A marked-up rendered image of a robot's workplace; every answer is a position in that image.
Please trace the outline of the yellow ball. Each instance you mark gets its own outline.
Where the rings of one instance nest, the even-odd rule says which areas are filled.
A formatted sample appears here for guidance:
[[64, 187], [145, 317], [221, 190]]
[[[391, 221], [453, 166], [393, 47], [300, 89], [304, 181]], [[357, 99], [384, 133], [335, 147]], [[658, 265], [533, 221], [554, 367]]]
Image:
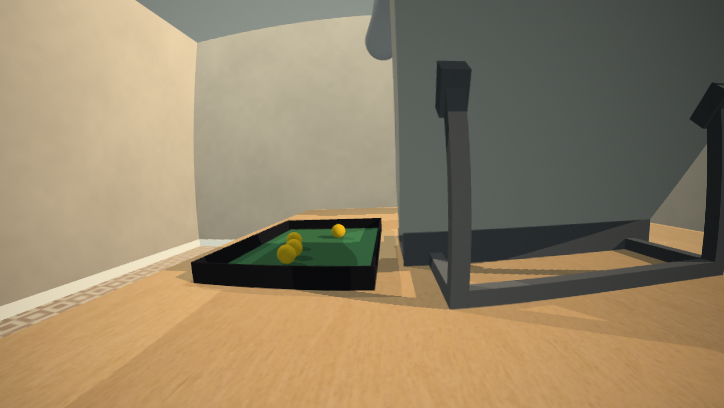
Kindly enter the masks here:
[[297, 239], [297, 240], [299, 240], [299, 241], [302, 243], [302, 237], [300, 236], [300, 234], [298, 234], [298, 233], [296, 233], [296, 232], [290, 233], [290, 234], [287, 236], [287, 242], [288, 242], [289, 240], [291, 240], [291, 239]]
[[296, 251], [296, 256], [299, 256], [299, 255], [301, 254], [302, 250], [303, 250], [303, 247], [302, 247], [301, 242], [298, 241], [298, 240], [296, 240], [296, 239], [291, 239], [291, 240], [289, 240], [289, 241], [286, 243], [286, 245], [290, 245], [290, 246], [292, 246], [292, 247], [295, 249], [295, 251]]
[[343, 237], [344, 234], [345, 234], [345, 228], [344, 228], [344, 226], [341, 225], [341, 224], [336, 224], [336, 225], [334, 225], [333, 228], [332, 228], [332, 234], [333, 234], [333, 236], [336, 237], [336, 238], [341, 238], [341, 237]]
[[282, 245], [277, 251], [277, 257], [284, 264], [292, 263], [296, 258], [296, 251], [290, 245]]

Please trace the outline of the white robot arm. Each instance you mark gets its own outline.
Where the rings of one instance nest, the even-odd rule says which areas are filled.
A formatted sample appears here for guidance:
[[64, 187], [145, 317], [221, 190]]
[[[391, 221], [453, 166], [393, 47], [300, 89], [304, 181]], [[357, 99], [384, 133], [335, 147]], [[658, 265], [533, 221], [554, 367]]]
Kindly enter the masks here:
[[374, 0], [365, 46], [377, 60], [392, 58], [390, 0]]

